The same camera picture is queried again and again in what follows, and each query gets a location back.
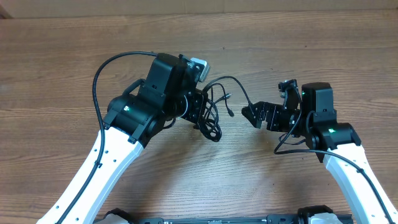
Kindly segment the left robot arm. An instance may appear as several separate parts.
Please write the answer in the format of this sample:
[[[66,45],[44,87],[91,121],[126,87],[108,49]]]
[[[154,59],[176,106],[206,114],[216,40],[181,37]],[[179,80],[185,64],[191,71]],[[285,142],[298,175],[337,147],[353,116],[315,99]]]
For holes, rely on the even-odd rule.
[[[198,106],[197,84],[210,66],[199,58],[153,53],[145,79],[115,97],[102,116],[96,141],[72,181],[39,223],[93,223],[124,171],[151,138],[175,118],[188,119]]]

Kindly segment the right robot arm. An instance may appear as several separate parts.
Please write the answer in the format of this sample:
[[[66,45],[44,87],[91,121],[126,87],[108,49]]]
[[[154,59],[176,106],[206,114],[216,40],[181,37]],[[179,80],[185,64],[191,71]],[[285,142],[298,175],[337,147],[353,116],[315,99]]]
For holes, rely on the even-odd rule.
[[[255,127],[266,123],[268,131],[282,133],[281,144],[289,136],[302,137],[341,189],[358,223],[397,223],[397,209],[389,200],[366,158],[362,141],[354,127],[340,123],[329,83],[313,82],[297,86],[296,80],[280,82],[281,105],[260,101],[241,112]]]

